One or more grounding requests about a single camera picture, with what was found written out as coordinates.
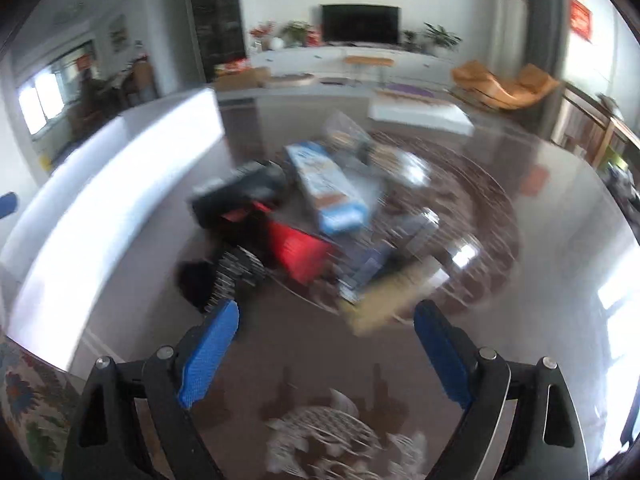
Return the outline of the blue white medicine box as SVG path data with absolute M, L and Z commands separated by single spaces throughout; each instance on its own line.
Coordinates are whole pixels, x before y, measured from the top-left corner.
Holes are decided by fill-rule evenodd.
M 333 236 L 362 228 L 370 210 L 341 167 L 316 142 L 285 147 L 319 231 Z

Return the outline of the white flat box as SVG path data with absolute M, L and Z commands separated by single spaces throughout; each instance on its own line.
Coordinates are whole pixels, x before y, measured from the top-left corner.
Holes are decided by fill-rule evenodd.
M 377 93 L 369 100 L 368 116 L 376 122 L 442 130 L 460 136 L 474 132 L 474 125 L 460 107 L 441 100 Z

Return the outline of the red foil packet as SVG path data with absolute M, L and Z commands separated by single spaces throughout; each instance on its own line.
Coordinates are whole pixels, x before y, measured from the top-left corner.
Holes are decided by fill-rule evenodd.
M 262 262 L 274 264 L 299 285 L 309 285 L 322 273 L 334 245 L 317 235 L 294 228 L 261 203 L 221 216 L 243 247 L 252 246 Z

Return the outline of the green potted plant right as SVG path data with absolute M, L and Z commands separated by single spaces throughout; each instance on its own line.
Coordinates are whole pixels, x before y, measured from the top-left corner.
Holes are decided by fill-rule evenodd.
M 431 55 L 442 56 L 454 52 L 462 43 L 462 39 L 442 25 L 424 23 L 424 38 Z

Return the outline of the black glass display cabinet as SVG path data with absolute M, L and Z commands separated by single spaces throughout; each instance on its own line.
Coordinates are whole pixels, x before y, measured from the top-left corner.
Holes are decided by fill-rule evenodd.
M 240 0 L 190 0 L 194 32 L 205 80 L 216 78 L 216 66 L 245 58 Z

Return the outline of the black rectangular box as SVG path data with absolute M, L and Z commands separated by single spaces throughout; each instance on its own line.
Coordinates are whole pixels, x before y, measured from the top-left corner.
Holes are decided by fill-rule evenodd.
M 188 203 L 196 223 L 210 229 L 232 211 L 276 202 L 287 189 L 288 177 L 278 164 L 252 160 L 225 179 L 208 180 L 194 188 Z

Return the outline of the green potted plant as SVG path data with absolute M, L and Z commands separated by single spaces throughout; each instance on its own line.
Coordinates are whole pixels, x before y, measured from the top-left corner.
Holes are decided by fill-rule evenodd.
M 305 21 L 289 21 L 281 29 L 281 38 L 288 47 L 305 47 L 311 29 Z
M 442 25 L 424 23 L 424 38 L 431 55 L 442 56 L 454 52 L 462 43 L 462 39 Z

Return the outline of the cream tube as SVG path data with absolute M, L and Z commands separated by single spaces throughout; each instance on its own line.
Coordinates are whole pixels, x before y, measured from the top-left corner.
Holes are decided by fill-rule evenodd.
M 370 334 L 449 280 L 444 265 L 418 251 L 439 227 L 431 209 L 400 218 L 390 235 L 363 248 L 338 274 L 336 305 L 357 336 Z

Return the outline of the dining table with chairs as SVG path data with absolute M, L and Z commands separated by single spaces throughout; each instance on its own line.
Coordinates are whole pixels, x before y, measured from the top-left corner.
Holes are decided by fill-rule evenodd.
M 78 92 L 66 112 L 76 142 L 85 141 L 124 110 L 158 98 L 154 67 L 146 55 L 108 79 L 93 76 L 92 61 L 86 54 L 76 62 Z

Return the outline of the white storage box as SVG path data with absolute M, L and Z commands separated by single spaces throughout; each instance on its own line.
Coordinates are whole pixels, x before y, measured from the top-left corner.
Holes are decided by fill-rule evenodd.
M 130 108 L 74 151 L 1 251 L 1 326 L 69 370 L 96 300 L 157 205 L 224 136 L 208 87 Z

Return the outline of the bagged wooden sticks bundle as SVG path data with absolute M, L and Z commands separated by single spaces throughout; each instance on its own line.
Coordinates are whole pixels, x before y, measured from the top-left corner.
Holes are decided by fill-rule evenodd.
M 343 112 L 335 112 L 326 120 L 323 139 L 329 150 L 344 162 L 356 162 L 406 188 L 426 188 L 431 183 L 431 166 L 425 159 L 373 140 Z

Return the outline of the black knit glove white trim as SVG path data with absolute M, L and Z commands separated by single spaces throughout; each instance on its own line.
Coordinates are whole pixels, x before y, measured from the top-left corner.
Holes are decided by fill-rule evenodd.
M 208 260 L 180 262 L 176 284 L 183 298 L 206 315 L 227 300 L 241 304 L 266 275 L 266 268 L 252 252 L 235 246 L 218 250 Z

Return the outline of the wooden stool hairpin legs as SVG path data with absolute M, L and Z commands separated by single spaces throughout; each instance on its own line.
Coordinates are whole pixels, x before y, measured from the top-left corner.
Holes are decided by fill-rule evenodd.
M 346 55 L 344 63 L 352 71 L 354 81 L 360 81 L 366 70 L 375 70 L 376 80 L 379 84 L 386 84 L 386 74 L 390 68 L 395 66 L 392 58 L 371 55 Z

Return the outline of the red wall decoration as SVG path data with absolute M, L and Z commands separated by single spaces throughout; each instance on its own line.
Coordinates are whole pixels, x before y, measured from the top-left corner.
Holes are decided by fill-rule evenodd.
M 579 0 L 570 0 L 570 31 L 582 40 L 591 41 L 592 14 Z

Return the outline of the cardboard box on floor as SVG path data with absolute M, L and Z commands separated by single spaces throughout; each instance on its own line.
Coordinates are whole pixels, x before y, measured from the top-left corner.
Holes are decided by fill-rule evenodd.
M 247 58 L 216 68 L 216 76 L 212 82 L 217 92 L 248 90 L 262 87 L 271 77 L 269 67 L 253 67 Z

